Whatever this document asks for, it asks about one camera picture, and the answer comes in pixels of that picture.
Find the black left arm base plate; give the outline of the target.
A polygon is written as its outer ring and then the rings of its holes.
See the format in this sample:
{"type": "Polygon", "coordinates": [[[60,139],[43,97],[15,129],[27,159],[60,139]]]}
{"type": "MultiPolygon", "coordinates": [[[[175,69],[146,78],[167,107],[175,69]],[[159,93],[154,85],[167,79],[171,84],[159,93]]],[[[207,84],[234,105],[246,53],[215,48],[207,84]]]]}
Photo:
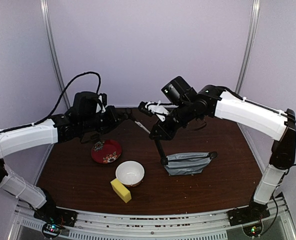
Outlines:
{"type": "Polygon", "coordinates": [[[59,227],[74,227],[78,216],[76,211],[57,207],[46,210],[34,207],[31,207],[30,209],[34,211],[34,218],[42,220],[48,224],[55,224],[59,227]]]}

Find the black handled scissors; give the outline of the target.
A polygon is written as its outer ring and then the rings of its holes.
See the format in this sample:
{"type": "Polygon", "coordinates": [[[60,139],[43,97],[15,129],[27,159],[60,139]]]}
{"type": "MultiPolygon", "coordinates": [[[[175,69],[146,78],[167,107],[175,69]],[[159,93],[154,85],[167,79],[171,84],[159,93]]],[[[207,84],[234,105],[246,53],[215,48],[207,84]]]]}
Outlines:
{"type": "Polygon", "coordinates": [[[150,134],[151,132],[134,116],[131,108],[125,108],[125,114],[127,115],[127,119],[133,121],[136,125],[138,125],[141,129],[143,129],[146,133],[150,134]]]}

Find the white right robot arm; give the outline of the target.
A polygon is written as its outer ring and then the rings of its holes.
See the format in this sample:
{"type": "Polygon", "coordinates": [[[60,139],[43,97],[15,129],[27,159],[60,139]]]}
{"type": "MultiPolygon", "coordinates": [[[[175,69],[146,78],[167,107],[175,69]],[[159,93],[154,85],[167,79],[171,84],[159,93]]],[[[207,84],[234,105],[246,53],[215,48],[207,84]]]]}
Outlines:
{"type": "Polygon", "coordinates": [[[244,210],[247,220],[256,220],[266,209],[278,184],[296,157],[296,117],[291,109],[276,110],[241,97],[224,86],[207,85],[199,92],[192,87],[181,91],[169,84],[164,88],[175,109],[167,111],[164,104],[149,102],[145,108],[159,120],[153,125],[150,139],[155,141],[163,166],[168,165],[161,141],[170,141],[179,128],[205,116],[229,120],[255,129],[273,139],[271,156],[249,205],[244,210]]]}

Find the grey zip pouch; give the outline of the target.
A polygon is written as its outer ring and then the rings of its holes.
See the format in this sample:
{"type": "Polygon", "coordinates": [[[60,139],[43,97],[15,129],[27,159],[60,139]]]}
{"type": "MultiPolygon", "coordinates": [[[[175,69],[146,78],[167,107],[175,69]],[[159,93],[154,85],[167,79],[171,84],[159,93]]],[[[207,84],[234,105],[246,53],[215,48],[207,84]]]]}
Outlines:
{"type": "Polygon", "coordinates": [[[212,152],[183,152],[162,157],[161,165],[170,176],[200,174],[218,156],[212,152]]]}

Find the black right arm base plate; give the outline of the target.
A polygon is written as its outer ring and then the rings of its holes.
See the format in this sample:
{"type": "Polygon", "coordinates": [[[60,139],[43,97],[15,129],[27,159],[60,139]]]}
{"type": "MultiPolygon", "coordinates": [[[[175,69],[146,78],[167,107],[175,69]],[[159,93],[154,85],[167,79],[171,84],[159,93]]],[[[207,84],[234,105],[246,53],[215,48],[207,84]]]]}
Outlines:
{"type": "Polygon", "coordinates": [[[268,218],[271,214],[268,208],[262,207],[241,207],[234,208],[226,212],[230,226],[244,225],[251,222],[260,221],[262,218],[268,218]]]}

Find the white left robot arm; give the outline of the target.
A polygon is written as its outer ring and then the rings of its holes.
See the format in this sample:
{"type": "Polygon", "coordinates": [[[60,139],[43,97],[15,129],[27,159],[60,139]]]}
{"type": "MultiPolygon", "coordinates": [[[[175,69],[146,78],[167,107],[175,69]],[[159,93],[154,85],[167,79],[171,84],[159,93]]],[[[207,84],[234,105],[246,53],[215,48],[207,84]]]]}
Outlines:
{"type": "Polygon", "coordinates": [[[85,134],[107,134],[129,117],[107,104],[107,95],[98,90],[78,92],[73,105],[65,112],[56,114],[55,109],[43,119],[20,126],[0,129],[0,188],[27,202],[49,222],[60,218],[60,211],[46,190],[41,189],[13,172],[4,157],[43,145],[61,144],[85,134]]]}

